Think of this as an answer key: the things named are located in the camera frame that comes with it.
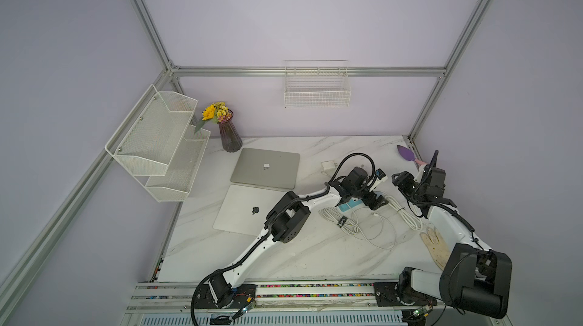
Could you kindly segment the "turquoise power strip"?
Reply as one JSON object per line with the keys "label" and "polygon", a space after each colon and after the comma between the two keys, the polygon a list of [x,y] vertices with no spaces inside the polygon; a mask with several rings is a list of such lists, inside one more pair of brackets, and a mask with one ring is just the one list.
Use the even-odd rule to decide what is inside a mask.
{"label": "turquoise power strip", "polygon": [[346,213],[352,211],[354,208],[362,208],[365,207],[364,202],[361,199],[353,198],[345,204],[341,204],[337,207],[337,209],[341,213]]}

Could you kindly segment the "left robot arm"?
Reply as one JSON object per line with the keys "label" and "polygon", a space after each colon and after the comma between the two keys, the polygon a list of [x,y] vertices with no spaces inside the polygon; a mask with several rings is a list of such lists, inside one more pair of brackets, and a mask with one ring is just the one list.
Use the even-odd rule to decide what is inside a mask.
{"label": "left robot arm", "polygon": [[231,264],[207,275],[199,285],[209,287],[214,306],[225,308],[235,298],[235,290],[244,283],[253,264],[275,245],[296,238],[312,213],[335,208],[353,198],[360,199],[373,209],[387,204],[387,200],[373,192],[386,179],[387,175],[381,169],[369,176],[364,169],[355,167],[348,175],[325,183],[325,188],[320,192],[304,197],[293,191],[285,193],[268,212],[255,241]]}

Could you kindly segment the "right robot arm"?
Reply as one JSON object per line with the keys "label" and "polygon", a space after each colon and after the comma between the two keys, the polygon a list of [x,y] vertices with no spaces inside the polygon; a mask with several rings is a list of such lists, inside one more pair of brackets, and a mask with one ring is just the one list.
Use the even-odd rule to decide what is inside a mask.
{"label": "right robot arm", "polygon": [[454,201],[445,197],[446,172],[437,167],[436,157],[419,170],[418,175],[394,174],[392,182],[433,224],[446,247],[446,263],[440,273],[405,268],[395,289],[399,301],[410,304],[434,298],[454,309],[504,318],[510,301],[510,257],[479,239]]}

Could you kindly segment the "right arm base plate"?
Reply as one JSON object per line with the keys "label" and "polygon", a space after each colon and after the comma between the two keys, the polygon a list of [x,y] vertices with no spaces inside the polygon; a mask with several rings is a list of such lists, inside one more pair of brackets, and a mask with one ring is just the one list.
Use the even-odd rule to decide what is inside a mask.
{"label": "right arm base plate", "polygon": [[437,305],[435,297],[419,293],[410,287],[401,287],[398,282],[375,282],[373,294],[379,307]]}

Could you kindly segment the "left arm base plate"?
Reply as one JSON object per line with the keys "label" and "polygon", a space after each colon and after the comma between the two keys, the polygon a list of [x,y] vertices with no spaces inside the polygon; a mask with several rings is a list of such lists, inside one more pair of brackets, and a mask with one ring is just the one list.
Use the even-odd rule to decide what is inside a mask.
{"label": "left arm base plate", "polygon": [[199,309],[242,309],[256,297],[257,286],[250,283],[223,292],[221,297],[214,297],[208,283],[202,284],[194,291],[191,308]]}

